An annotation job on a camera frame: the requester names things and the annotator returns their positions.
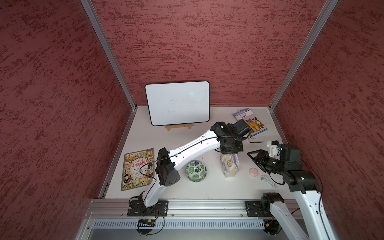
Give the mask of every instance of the dog book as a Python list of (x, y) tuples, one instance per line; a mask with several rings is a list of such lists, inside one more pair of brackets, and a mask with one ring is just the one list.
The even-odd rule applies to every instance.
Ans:
[(123, 164), (120, 191), (142, 187), (152, 182), (152, 178), (148, 176), (153, 175), (153, 148), (124, 154)]
[(256, 135), (268, 130), (265, 125), (259, 119), (257, 119), (256, 115), (249, 108), (235, 113), (233, 116), (237, 120), (244, 119), (251, 127), (251, 138), (248, 139), (250, 142), (253, 142), (257, 139), (257, 137), (255, 137)]

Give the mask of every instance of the robotic arm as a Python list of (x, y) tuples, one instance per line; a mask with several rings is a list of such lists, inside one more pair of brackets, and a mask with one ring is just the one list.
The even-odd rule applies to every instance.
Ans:
[(283, 176), (295, 197), (307, 227), (309, 238), (293, 218), (278, 193), (265, 193), (261, 199), (262, 211), (273, 215), (290, 240), (336, 240), (338, 239), (323, 207), (320, 188), (312, 172), (302, 170), (300, 150), (289, 144), (272, 142), (267, 144), (270, 152), (257, 150), (247, 155), (268, 174)]
[(201, 154), (218, 147), (223, 154), (242, 152), (242, 141), (246, 139), (243, 136), (250, 131), (250, 127), (244, 120), (235, 124), (217, 122), (201, 137), (182, 147), (170, 151), (165, 148), (160, 149), (157, 155), (155, 180), (141, 194), (139, 201), (152, 211), (150, 207), (156, 205), (165, 188), (180, 180), (178, 170)]

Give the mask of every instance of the round pink object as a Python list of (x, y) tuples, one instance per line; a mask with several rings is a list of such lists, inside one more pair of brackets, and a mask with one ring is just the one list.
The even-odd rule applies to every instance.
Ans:
[(259, 171), (256, 168), (251, 168), (251, 169), (249, 169), (249, 174), (252, 177), (256, 177), (257, 175), (259, 175)]

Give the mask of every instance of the plastic bag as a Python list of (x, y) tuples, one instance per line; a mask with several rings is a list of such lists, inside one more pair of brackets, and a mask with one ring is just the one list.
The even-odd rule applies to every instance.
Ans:
[(224, 176), (234, 177), (238, 172), (239, 159), (237, 154), (221, 154), (221, 169), (223, 170)]

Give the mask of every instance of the bowl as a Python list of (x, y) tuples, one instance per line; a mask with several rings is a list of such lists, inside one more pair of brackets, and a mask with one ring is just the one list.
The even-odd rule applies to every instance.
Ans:
[(207, 167), (200, 161), (192, 161), (188, 163), (185, 174), (189, 180), (201, 182), (207, 176)]

